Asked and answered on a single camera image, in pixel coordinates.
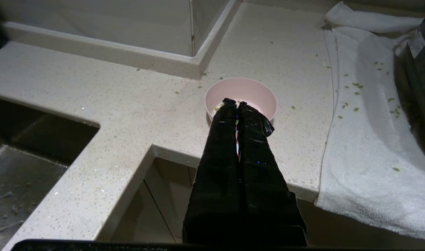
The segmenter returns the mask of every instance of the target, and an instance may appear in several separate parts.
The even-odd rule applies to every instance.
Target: white quartz countertop
[[[130,181],[144,178],[148,151],[196,167],[209,131],[204,94],[221,77],[274,92],[270,147],[290,189],[313,200],[333,113],[323,25],[322,13],[243,3],[200,81],[9,43],[0,97],[100,130],[5,250],[26,238],[95,239]]]

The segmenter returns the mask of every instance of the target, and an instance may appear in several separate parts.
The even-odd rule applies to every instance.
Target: white towel
[[[326,20],[338,92],[316,206],[425,239],[425,156],[400,112],[393,73],[406,36],[372,33],[406,33],[422,19],[354,12],[340,2]]]

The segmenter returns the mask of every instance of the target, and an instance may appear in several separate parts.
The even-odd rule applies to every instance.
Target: countertop
[[[321,12],[243,3],[200,81],[8,43],[0,97],[100,130],[4,250],[26,238],[95,239],[130,181],[144,178],[149,151],[195,166],[209,131],[204,94],[221,77],[274,92],[270,147],[290,189],[312,201],[333,113],[323,25]]]

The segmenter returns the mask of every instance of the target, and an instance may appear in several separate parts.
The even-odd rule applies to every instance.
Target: label
[[[409,41],[409,49],[412,54],[412,57],[417,57],[418,53],[423,50],[425,47],[425,39],[422,36],[422,33],[419,31]]]

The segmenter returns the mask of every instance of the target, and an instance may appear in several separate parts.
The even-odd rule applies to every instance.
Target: pink bowl
[[[211,121],[215,115],[214,108],[219,106],[224,98],[247,102],[270,121],[278,109],[273,92],[261,82],[250,78],[227,78],[213,84],[206,92],[205,107]]]

